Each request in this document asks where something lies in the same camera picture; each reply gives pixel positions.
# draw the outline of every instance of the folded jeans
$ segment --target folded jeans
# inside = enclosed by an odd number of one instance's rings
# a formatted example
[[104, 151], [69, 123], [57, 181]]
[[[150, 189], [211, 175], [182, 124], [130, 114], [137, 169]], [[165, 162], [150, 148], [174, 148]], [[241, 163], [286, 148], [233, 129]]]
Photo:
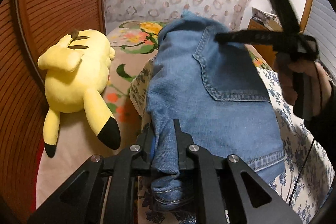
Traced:
[[272, 181], [285, 170], [273, 107], [242, 44], [219, 44], [228, 29], [184, 12], [158, 35], [159, 51], [147, 89], [155, 129], [151, 191], [154, 208], [176, 210], [193, 199], [192, 179], [181, 177], [173, 119], [212, 154], [236, 154]]

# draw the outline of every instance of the white fabric with blue flowers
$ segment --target white fabric with blue flowers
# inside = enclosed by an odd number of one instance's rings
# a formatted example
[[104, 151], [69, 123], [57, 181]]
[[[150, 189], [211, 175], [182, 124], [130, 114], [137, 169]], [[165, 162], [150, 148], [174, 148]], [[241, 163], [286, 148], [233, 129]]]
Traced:
[[[132, 81], [130, 98], [138, 113], [142, 116], [142, 128], [148, 126], [150, 116], [145, 111], [146, 90], [152, 78], [153, 61], [148, 61], [141, 73]], [[285, 150], [286, 171], [280, 174], [269, 186], [284, 201], [289, 202], [294, 184], [298, 177], [313, 136], [305, 128], [303, 120], [293, 114], [293, 108], [283, 99], [278, 75], [274, 71], [257, 68], [263, 80], [280, 128], [283, 148]], [[302, 177], [295, 189], [292, 209], [301, 217], [303, 223], [309, 223], [326, 199], [334, 169], [325, 150], [317, 142], [314, 143]], [[189, 213], [158, 213], [151, 210], [149, 184], [145, 178], [139, 178], [138, 184], [138, 224], [195, 224], [195, 215]]]

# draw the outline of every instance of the pikachu plush toy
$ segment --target pikachu plush toy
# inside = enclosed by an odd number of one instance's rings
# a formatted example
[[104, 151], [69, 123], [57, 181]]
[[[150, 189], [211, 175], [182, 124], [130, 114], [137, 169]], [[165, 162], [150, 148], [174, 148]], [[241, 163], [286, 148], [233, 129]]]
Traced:
[[82, 109], [98, 139], [111, 149], [119, 148], [118, 124], [100, 95], [107, 85], [114, 57], [115, 51], [101, 32], [75, 30], [38, 59], [38, 67], [47, 70], [44, 87], [49, 111], [43, 138], [49, 157], [55, 155], [60, 113]]

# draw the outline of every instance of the human hand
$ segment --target human hand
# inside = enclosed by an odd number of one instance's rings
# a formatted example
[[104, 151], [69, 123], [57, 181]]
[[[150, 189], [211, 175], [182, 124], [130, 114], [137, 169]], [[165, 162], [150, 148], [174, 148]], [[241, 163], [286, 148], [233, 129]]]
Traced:
[[329, 79], [322, 65], [318, 62], [308, 61], [305, 59], [300, 59], [296, 62], [289, 63], [288, 65], [279, 65], [280, 62], [277, 59], [278, 58], [274, 61], [273, 69], [278, 73], [284, 100], [289, 105], [295, 104], [297, 93], [293, 88], [293, 72], [305, 73], [311, 76], [312, 81], [313, 116], [319, 115], [321, 112], [320, 85], [322, 91], [322, 108], [328, 103], [332, 92]]

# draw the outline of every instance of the silver bolt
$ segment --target silver bolt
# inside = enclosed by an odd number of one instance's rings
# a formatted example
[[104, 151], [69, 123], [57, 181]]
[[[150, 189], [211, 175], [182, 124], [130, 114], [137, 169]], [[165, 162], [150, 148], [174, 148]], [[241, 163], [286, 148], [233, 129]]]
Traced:
[[192, 144], [189, 146], [189, 150], [192, 152], [197, 152], [200, 149], [200, 147], [196, 144]]
[[130, 150], [133, 152], [138, 152], [140, 150], [140, 145], [133, 144], [130, 146]]
[[237, 155], [230, 155], [229, 156], [229, 161], [233, 162], [233, 163], [236, 163], [239, 161], [239, 158]]
[[92, 155], [91, 158], [90, 158], [90, 160], [92, 162], [98, 162], [98, 161], [100, 161], [100, 159], [101, 159], [101, 157], [99, 155]]

